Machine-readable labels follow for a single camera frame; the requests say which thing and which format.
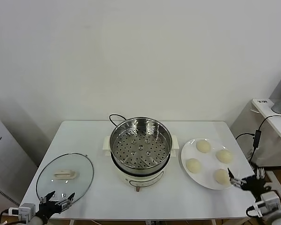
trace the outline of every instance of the black cable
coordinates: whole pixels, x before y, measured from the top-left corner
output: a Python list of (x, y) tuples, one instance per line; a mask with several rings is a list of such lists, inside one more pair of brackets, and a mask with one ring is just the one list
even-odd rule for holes
[(126, 118), (125, 118), (124, 116), (121, 116), (121, 115), (119, 115), (119, 114), (110, 114), (110, 115), (109, 115), (109, 120), (112, 122), (112, 124), (113, 124), (114, 126), (117, 126), (117, 125), (112, 121), (112, 119), (111, 119), (112, 116), (119, 116), (119, 117), (123, 118), (124, 120), (126, 120)]
[[(261, 129), (262, 125), (264, 124), (264, 122), (267, 120), (267, 118), (270, 118), (270, 117), (281, 117), (281, 116), (280, 116), (280, 115), (271, 115), (271, 116), (265, 117), (265, 119), (261, 122), (261, 124), (260, 124), (258, 130), (256, 130), (256, 134), (259, 132), (259, 135), (261, 135), (260, 129)], [(250, 158), (250, 160), (249, 160), (249, 163), (252, 161), (252, 158), (253, 158), (253, 156), (254, 156), (255, 150), (256, 150), (256, 147), (254, 147), (254, 150), (253, 150), (253, 153), (252, 153), (251, 158)]]
[(252, 153), (252, 155), (251, 155), (251, 158), (250, 158), (250, 160), (249, 160), (249, 163), (251, 163), (251, 161), (252, 161), (252, 158), (253, 158), (253, 156), (254, 156), (255, 151), (256, 151), (256, 148), (254, 148), (254, 150), (253, 150), (253, 153)]
[(7, 223), (5, 225), (12, 225), (12, 224), (25, 224), (26, 222), (25, 221), (14, 221), (14, 222), (10, 222), (10, 223)]
[(242, 133), (242, 134), (240, 134), (239, 136), (237, 136), (237, 137), (235, 138), (235, 140), (237, 140), (240, 136), (243, 136), (243, 135), (251, 135), (251, 136), (254, 136), (255, 134), (253, 134), (253, 133)]
[(247, 208), (247, 210), (245, 211), (245, 214), (247, 215), (247, 217), (250, 217), (250, 218), (258, 218), (258, 216), (251, 216), (249, 215), (249, 211), (251, 211), (251, 209)]
[(3, 210), (3, 211), (0, 213), (0, 224), (1, 224), (1, 220), (2, 220), (2, 215), (3, 215), (3, 213), (8, 213), (8, 209)]
[(262, 124), (267, 120), (267, 118), (270, 118), (270, 117), (281, 117), (281, 116), (280, 116), (280, 115), (267, 116), (267, 117), (262, 121), (262, 123), (260, 124), (260, 126), (259, 126), (259, 128), (258, 128), (259, 131), (260, 131), (260, 128), (261, 128)]

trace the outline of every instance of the white wall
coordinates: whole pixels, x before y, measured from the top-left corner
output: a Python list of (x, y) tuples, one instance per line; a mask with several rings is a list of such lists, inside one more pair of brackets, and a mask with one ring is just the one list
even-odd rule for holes
[(0, 118), (39, 162), (62, 120), (233, 123), (281, 79), (281, 0), (0, 0)]

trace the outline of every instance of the white plate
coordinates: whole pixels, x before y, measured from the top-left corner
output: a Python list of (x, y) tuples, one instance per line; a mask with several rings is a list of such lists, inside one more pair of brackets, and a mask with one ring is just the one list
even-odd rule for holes
[[(211, 151), (209, 153), (202, 153), (196, 147), (196, 142), (199, 140), (206, 140), (211, 145)], [(215, 156), (216, 152), (222, 149), (226, 149), (222, 144), (208, 139), (208, 138), (197, 138), (187, 142), (183, 149), (181, 150), (181, 162), (183, 168), (187, 174), (193, 178), (198, 184), (214, 189), (214, 190), (223, 190), (231, 187), (231, 184), (221, 185), (214, 179), (214, 172), (218, 169), (224, 169), (228, 171), (228, 167), (231, 170), (232, 174), (235, 177), (239, 176), (239, 167), (237, 161), (233, 158), (231, 163), (225, 164), (221, 163)], [(201, 162), (202, 169), (200, 173), (192, 173), (186, 168), (186, 161), (190, 158), (196, 158)]]

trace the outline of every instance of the table leg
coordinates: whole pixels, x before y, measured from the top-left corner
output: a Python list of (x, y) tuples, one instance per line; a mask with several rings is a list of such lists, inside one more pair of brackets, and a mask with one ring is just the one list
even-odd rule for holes
[(246, 217), (246, 218), (242, 218), (242, 219), (230, 219), (230, 220), (226, 221), (225, 223), (223, 223), (222, 225), (241, 225), (244, 222), (248, 221), (249, 219), (251, 219), (251, 218)]
[(212, 219), (212, 220), (211, 220), (211, 224), (212, 224), (212, 225), (216, 225), (215, 219)]

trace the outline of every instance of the white cabinet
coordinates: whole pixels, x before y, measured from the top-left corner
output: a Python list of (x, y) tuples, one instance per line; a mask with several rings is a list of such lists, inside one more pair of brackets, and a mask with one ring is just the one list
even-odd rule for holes
[(0, 212), (24, 197), (36, 165), (0, 121)]

